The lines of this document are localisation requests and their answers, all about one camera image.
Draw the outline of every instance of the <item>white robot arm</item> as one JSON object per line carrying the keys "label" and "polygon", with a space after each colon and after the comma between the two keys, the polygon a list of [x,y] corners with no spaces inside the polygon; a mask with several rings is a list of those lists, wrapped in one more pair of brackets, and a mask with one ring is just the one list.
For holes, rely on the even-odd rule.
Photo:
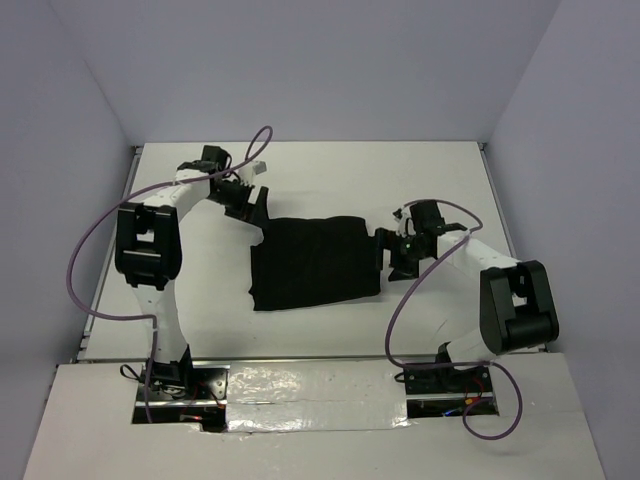
{"label": "white robot arm", "polygon": [[[192,361],[189,345],[180,328],[175,299],[175,278],[182,264],[179,223],[200,201],[224,205],[232,218],[263,226],[268,221],[268,189],[261,187],[255,204],[249,203],[254,175],[266,170],[253,162],[230,178],[183,183],[228,168],[229,154],[206,146],[202,159],[182,164],[175,185],[166,187],[141,203],[125,203],[118,210],[115,264],[133,288],[143,314],[157,318],[158,343],[153,382],[189,386]],[[149,332],[149,344],[153,332]]]}
{"label": "white robot arm", "polygon": [[[421,260],[444,255],[468,235],[461,224],[447,224],[437,204],[437,200],[409,204],[408,211],[394,212],[397,231],[376,230],[380,269],[382,250],[391,252],[390,281],[418,278]],[[479,280],[480,315],[479,328],[440,347],[439,362],[489,361],[558,337],[551,289],[540,262],[503,255],[473,237],[445,261]]]}

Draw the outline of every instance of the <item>gray wall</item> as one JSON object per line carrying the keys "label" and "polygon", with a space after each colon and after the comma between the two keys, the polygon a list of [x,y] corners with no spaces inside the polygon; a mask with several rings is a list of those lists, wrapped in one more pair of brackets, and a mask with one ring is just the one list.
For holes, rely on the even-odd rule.
{"label": "gray wall", "polygon": [[638,478],[640,2],[563,0],[489,147],[518,253],[548,267],[608,478]]}
{"label": "gray wall", "polygon": [[52,0],[132,141],[489,138],[559,0]]}
{"label": "gray wall", "polygon": [[[102,92],[44,0],[0,5],[0,478],[22,477],[56,362],[84,316],[67,299],[74,242],[122,191],[131,154]],[[91,298],[109,229],[87,248]]]}

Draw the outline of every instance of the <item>fabric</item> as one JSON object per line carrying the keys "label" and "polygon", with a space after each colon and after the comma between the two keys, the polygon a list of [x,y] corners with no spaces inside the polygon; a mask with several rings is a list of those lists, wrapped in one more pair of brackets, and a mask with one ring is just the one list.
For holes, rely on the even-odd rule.
{"label": "fabric", "polygon": [[363,218],[277,218],[251,247],[256,311],[286,310],[380,293],[376,246]]}

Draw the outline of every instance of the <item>white table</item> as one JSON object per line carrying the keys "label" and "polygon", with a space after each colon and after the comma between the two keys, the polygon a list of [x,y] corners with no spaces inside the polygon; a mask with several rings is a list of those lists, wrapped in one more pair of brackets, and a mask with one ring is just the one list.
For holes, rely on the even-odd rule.
{"label": "white table", "polygon": [[[299,433],[203,433],[193,425],[132,425],[136,384],[118,364],[60,367],[25,480],[223,478],[604,480],[564,357],[515,354],[501,362],[522,388],[520,427],[478,440],[460,418],[406,428]],[[510,385],[493,375],[501,416],[475,417],[496,434],[512,421]]]}
{"label": "white table", "polygon": [[[218,144],[240,161],[246,143]],[[133,189],[173,178],[176,167],[200,157],[201,143],[147,144]],[[391,212],[418,198],[442,198],[472,209],[485,222],[477,237],[508,253],[505,232],[478,145],[473,142],[274,142],[260,158],[268,172],[272,218],[357,215],[395,229]],[[448,221],[473,221],[442,207]],[[184,262],[176,282],[180,322],[194,358],[381,355],[389,317],[409,282],[357,301],[285,312],[254,312],[249,246],[260,230],[201,202],[180,224]],[[135,298],[111,261],[98,308],[133,314]],[[478,285],[443,265],[409,302],[393,338],[398,354],[433,353],[478,324]],[[145,326],[95,320],[86,360],[142,359]]]}

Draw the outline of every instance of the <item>cable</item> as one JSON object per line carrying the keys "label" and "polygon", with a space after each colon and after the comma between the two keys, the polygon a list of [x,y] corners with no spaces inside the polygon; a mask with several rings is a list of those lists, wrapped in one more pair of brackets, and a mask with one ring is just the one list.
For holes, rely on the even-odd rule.
{"label": "cable", "polygon": [[[264,132],[267,132],[267,138],[262,142],[260,147],[258,147],[256,152],[252,153],[255,143],[258,141],[258,139]],[[212,175],[204,175],[202,177],[181,180],[180,183],[183,185],[187,185],[190,183],[201,182],[203,180],[211,180],[213,178],[223,177],[228,173],[235,172],[236,170],[247,165],[248,163],[254,161],[264,151],[264,149],[267,148],[267,145],[269,145],[272,138],[273,138],[273,128],[271,128],[271,126],[269,125],[265,125],[260,130],[258,130],[258,133],[255,134],[255,136],[249,143],[249,146],[247,147],[247,151],[244,156],[244,161],[242,163],[239,163],[234,167],[230,167],[226,170],[214,173]],[[104,213],[102,213],[102,215],[100,215],[98,219],[80,237],[80,240],[74,247],[73,252],[71,253],[71,258],[69,259],[69,265],[67,266],[67,275],[66,275],[67,293],[69,294],[71,301],[73,301],[76,307],[78,307],[83,312],[89,315],[93,315],[94,317],[97,317],[97,318],[102,318],[104,320],[116,320],[120,322],[128,322],[128,321],[134,321],[134,320],[151,320],[151,327],[153,330],[152,339],[151,339],[151,353],[149,355],[149,360],[147,362],[147,367],[146,367],[147,374],[144,376],[144,408],[147,415],[147,422],[149,423],[153,423],[153,420],[151,418],[151,409],[149,408],[149,389],[151,387],[151,371],[152,371],[153,362],[156,356],[156,350],[158,348],[158,319],[156,318],[155,315],[151,315],[151,314],[111,315],[108,313],[102,313],[102,312],[93,310],[88,305],[85,305],[82,302],[82,300],[80,300],[80,298],[76,295],[76,292],[73,290],[73,268],[78,258],[78,254],[80,253],[80,249],[85,244],[89,236],[94,232],[96,228],[98,228],[98,225],[100,225],[109,215],[111,215],[114,211],[116,211],[118,207],[120,207],[120,205],[144,193],[150,192],[152,190],[157,190],[159,188],[171,187],[173,185],[175,185],[174,181],[161,182],[161,183],[156,183],[154,185],[149,185],[148,187],[144,187],[136,192],[126,195],[124,198],[118,201],[118,203],[116,203],[112,207],[108,208]]]}
{"label": "cable", "polygon": [[[396,360],[393,355],[391,354],[391,335],[393,334],[393,327],[395,326],[396,322],[398,321],[398,317],[400,316],[400,312],[402,312],[402,309],[404,308],[404,306],[406,305],[406,303],[409,301],[409,298],[411,298],[411,295],[413,295],[413,293],[417,290],[417,288],[420,286],[420,284],[436,269],[438,268],[440,265],[442,265],[442,263],[449,258],[451,255],[453,255],[457,250],[459,250],[460,248],[462,248],[468,241],[469,238],[471,237],[471,235],[474,232],[477,232],[478,230],[482,229],[482,227],[484,227],[484,223],[482,223],[482,220],[480,219],[480,217],[478,217],[475,213],[467,210],[466,208],[458,205],[457,203],[453,203],[450,202],[448,200],[438,200],[438,199],[431,199],[432,201],[441,203],[443,205],[449,205],[450,207],[456,208],[457,210],[460,210],[464,213],[466,213],[467,215],[469,215],[471,218],[473,218],[476,222],[477,225],[475,227],[472,227],[471,229],[469,229],[467,235],[465,235],[462,240],[460,240],[458,243],[456,243],[455,245],[453,245],[449,250],[447,250],[445,253],[443,253],[440,258],[438,258],[435,262],[433,262],[431,265],[429,265],[429,267],[427,267],[427,269],[424,271],[424,273],[422,273],[422,275],[420,275],[415,282],[413,282],[413,284],[411,285],[411,287],[409,287],[409,289],[407,290],[407,292],[404,294],[404,296],[402,297],[402,299],[400,300],[400,303],[398,303],[398,306],[396,307],[395,311],[393,312],[393,315],[391,316],[391,319],[389,320],[389,326],[387,327],[387,333],[384,337],[384,351],[385,351],[385,355],[387,356],[387,359],[396,367],[402,368],[402,369],[407,369],[407,370],[436,370],[436,369],[440,369],[440,368],[455,368],[455,367],[488,367],[488,366],[493,366],[496,367],[497,369],[499,369],[500,371],[502,371],[502,373],[504,373],[507,378],[509,379],[509,381],[511,382],[511,385],[513,386],[513,389],[515,391],[516,394],[516,399],[518,401],[518,409],[516,412],[516,416],[513,420],[513,423],[511,424],[511,426],[509,426],[509,428],[507,428],[504,432],[499,433],[497,435],[484,435],[481,433],[476,432],[475,430],[473,430],[471,428],[471,426],[469,426],[469,422],[467,419],[467,416],[469,415],[469,412],[471,411],[471,409],[475,408],[476,406],[483,404],[483,403],[487,403],[492,401],[489,398],[481,398],[480,400],[473,402],[470,405],[467,405],[467,407],[464,409],[464,412],[462,413],[462,424],[464,425],[464,427],[469,431],[469,433],[471,433],[471,435],[473,435],[474,437],[480,438],[482,440],[500,440],[502,438],[505,438],[509,435],[511,435],[511,433],[517,428],[518,424],[520,423],[520,420],[522,419],[522,411],[524,408],[523,402],[522,402],[522,392],[520,391],[520,387],[518,387],[518,384],[515,380],[515,378],[513,378],[513,376],[511,375],[511,373],[502,365],[500,365],[499,363],[496,362],[492,362],[492,361],[479,361],[479,362],[449,362],[449,363],[411,363],[411,364],[407,364],[407,363],[402,363],[398,360]],[[424,202],[424,201],[428,201],[428,200],[414,200],[412,202],[406,203],[404,205],[404,208],[409,207],[415,203],[418,202]]]}

